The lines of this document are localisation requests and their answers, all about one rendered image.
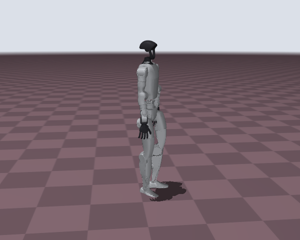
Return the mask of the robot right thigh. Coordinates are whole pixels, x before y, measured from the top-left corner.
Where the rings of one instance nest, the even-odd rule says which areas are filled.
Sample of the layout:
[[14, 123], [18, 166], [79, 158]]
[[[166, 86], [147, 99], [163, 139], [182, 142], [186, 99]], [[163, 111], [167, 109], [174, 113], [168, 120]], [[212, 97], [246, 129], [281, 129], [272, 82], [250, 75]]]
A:
[[[148, 138], [147, 138], [147, 133], [145, 135], [145, 139], [144, 139], [144, 133], [143, 133], [143, 138], [142, 140], [142, 146], [143, 146], [143, 151], [140, 154], [144, 154], [145, 159], [148, 162], [148, 158], [152, 157], [153, 151], [154, 151], [154, 144], [155, 144], [155, 133], [154, 133], [154, 127], [153, 127], [153, 123], [152, 120], [148, 117], [147, 115], [147, 119], [148, 119], [148, 128], [151, 131], [151, 134], [148, 130]], [[140, 118], [137, 119], [137, 127], [140, 129], [141, 125], [140, 124]], [[142, 137], [142, 136], [141, 136]]]

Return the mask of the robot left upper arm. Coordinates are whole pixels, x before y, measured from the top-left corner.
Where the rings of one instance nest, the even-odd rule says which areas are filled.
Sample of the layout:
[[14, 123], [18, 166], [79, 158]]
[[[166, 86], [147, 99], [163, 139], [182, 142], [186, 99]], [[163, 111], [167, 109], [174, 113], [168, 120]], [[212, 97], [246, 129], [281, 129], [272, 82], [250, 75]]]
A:
[[[156, 64], [156, 65], [157, 65], [158, 71], [159, 71], [159, 65], [158, 65], [158, 64]], [[160, 85], [158, 85], [158, 93], [159, 93], [161, 90], [162, 90], [162, 87], [161, 87]]]

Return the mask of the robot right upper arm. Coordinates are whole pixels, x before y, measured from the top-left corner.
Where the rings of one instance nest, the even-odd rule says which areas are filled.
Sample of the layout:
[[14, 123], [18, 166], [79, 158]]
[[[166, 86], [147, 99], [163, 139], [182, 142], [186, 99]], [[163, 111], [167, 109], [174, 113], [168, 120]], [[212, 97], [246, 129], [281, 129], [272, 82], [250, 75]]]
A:
[[136, 71], [137, 75], [137, 89], [138, 89], [138, 96], [139, 93], [144, 93], [145, 99], [146, 100], [149, 97], [149, 94], [145, 91], [146, 87], [146, 78], [148, 76], [148, 67], [146, 66], [141, 66], [137, 69]]

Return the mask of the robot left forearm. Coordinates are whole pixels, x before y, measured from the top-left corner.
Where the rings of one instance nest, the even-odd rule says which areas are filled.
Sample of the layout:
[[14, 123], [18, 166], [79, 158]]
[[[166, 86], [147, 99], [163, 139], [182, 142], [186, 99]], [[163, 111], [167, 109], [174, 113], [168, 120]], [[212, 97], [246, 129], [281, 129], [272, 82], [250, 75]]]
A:
[[161, 91], [159, 92], [159, 93], [157, 93], [157, 98], [155, 98], [155, 99], [153, 99], [154, 100], [154, 106], [157, 108], [157, 110], [158, 110], [158, 107], [159, 107], [159, 105], [160, 105], [160, 93], [161, 93]]

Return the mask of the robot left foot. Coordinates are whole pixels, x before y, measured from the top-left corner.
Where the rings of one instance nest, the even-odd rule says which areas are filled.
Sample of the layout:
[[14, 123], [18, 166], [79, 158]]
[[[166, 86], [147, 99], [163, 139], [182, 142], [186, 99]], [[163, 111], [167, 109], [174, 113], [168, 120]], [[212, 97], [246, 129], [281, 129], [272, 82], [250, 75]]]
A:
[[149, 184], [148, 184], [149, 188], [168, 188], [169, 187], [168, 184], [159, 182], [158, 180], [156, 181], [156, 183], [152, 183], [152, 182], [154, 182], [154, 181], [149, 182]]

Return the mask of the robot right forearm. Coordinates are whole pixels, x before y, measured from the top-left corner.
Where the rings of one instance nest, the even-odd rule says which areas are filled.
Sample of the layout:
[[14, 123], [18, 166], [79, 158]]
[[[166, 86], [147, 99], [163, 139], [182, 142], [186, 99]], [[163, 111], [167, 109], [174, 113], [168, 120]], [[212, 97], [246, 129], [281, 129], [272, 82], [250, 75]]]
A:
[[138, 105], [139, 105], [139, 110], [140, 111], [140, 117], [141, 117], [141, 122], [146, 123], [147, 122], [147, 101], [145, 101], [145, 94], [143, 92], [140, 92], [138, 94]]

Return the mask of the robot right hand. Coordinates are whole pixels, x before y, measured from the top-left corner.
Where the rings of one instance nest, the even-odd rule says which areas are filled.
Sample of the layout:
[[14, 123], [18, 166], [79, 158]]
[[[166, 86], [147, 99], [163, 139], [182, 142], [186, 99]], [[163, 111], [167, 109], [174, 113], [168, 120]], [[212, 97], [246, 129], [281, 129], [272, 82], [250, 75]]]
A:
[[[139, 129], [139, 136], [138, 138], [141, 137], [141, 139], [144, 139], [147, 138], [148, 139], [148, 131], [149, 131], [149, 134], [151, 135], [151, 130], [149, 129], [149, 126], [147, 125], [148, 124], [148, 117], [147, 117], [147, 122], [142, 122], [142, 117], [140, 117], [140, 129]], [[142, 132], [142, 134], [141, 134]], [[143, 135], [144, 135], [144, 138], [143, 138]]]

